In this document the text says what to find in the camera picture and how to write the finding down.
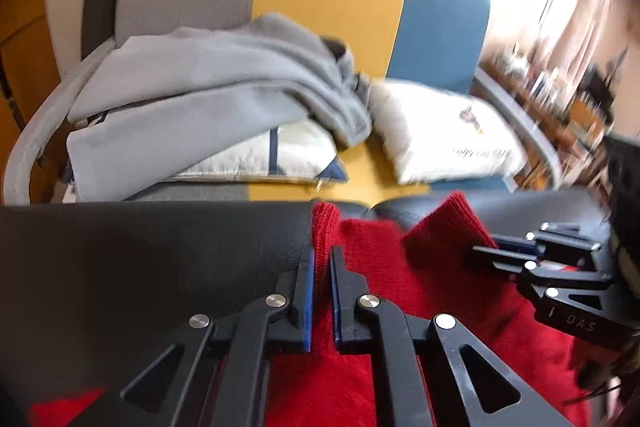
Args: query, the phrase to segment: wooden cabinet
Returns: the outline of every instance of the wooden cabinet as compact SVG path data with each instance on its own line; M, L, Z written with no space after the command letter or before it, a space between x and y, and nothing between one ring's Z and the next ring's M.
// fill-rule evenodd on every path
M19 113L28 122L60 83L51 44L45 0L0 0L0 65L4 80ZM42 164L31 173L31 200L44 201L52 191L57 173L66 165L66 136L63 125L45 149ZM7 100L0 96L0 171L19 135L18 124Z

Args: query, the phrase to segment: white pillow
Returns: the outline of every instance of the white pillow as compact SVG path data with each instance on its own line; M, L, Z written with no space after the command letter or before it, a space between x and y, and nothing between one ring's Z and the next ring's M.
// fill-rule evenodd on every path
M168 181L346 182L334 139L308 118L281 125L210 156Z
M500 114L469 95L409 80L372 82L369 112L399 184L513 175L527 160Z

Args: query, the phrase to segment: red knit fabric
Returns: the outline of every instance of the red knit fabric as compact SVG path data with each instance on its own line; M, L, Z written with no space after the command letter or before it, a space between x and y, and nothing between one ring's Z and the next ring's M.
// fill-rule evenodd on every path
M362 273L372 293L419 317L455 315L576 427L588 427L586 403L563 404L581 394L568 367L573 338L537 323L533 307L500 274L463 262L473 245L495 245L462 193L452 194L406 235L389 221L340 221L329 203L316 204L312 217L312 352L274 359L268 427L376 424L369 357L334 350L328 272L333 245L342 245L348 269ZM35 427L65 425L44 419L44 408L38 408Z
M97 389L82 396L37 403L29 411L29 423L34 427L65 427L103 393Z

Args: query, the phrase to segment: pillow with blue stripe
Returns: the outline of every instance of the pillow with blue stripe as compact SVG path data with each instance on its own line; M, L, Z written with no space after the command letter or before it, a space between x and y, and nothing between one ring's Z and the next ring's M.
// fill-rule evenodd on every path
M168 181L347 182L334 139L305 119L281 125L214 154Z

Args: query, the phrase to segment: sofa armrest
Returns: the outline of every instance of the sofa armrest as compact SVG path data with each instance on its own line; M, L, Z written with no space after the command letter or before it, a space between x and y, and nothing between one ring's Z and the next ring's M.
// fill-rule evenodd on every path
M558 153L551 145L551 142L524 109L489 74L481 68L476 68L474 80L482 90L486 100L513 125L518 133L526 137L533 149L542 156L549 169L552 188L553 190L558 190L562 184L562 168Z
M33 164L42 155L53 133L65 120L84 84L114 47L113 38L104 41L74 71L65 76L20 133L4 170L4 204L31 203L29 181Z

